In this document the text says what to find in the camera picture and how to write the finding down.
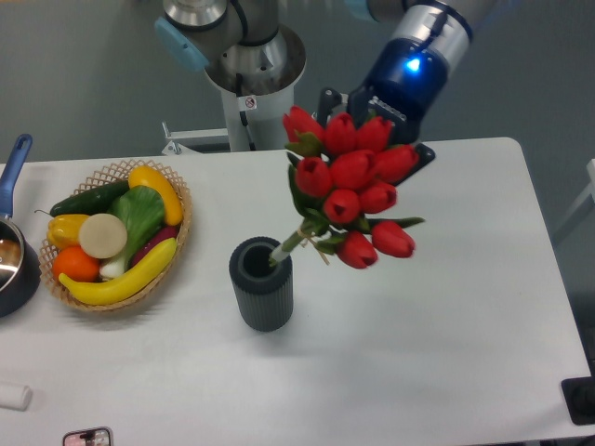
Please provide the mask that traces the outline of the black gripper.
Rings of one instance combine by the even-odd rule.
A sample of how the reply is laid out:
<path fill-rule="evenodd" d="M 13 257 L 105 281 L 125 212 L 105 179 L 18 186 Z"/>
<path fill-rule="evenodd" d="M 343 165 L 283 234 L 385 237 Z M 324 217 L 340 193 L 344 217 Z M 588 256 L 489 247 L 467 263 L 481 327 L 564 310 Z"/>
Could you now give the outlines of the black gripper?
<path fill-rule="evenodd" d="M 394 124 L 392 143 L 413 143 L 448 74 L 449 67 L 438 53 L 419 42 L 396 38 L 385 45 L 362 84 L 349 95 L 323 88 L 313 117 L 319 125 L 327 125 L 337 108 L 347 106 L 354 123 L 362 125 L 374 112 Z M 436 159 L 436 152 L 422 142 L 416 144 L 415 153 L 418 161 L 413 173 Z"/>

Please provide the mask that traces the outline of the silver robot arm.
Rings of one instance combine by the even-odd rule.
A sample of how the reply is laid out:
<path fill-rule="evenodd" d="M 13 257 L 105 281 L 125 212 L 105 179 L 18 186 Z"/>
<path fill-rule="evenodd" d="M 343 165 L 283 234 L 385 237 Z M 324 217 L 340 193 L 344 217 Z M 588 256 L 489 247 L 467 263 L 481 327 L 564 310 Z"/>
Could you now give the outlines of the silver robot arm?
<path fill-rule="evenodd" d="M 305 47 L 279 21 L 274 1 L 166 1 L 155 32 L 187 70 L 204 72 L 218 89 L 231 151 L 268 151 L 286 141 L 282 118 L 306 66 Z M 349 94 L 320 93 L 316 121 L 345 109 L 356 124 L 377 114 L 399 143 L 417 140 L 429 107 L 461 61 L 483 1 L 351 1 L 360 19 L 395 20 L 396 29 L 362 84 Z"/>

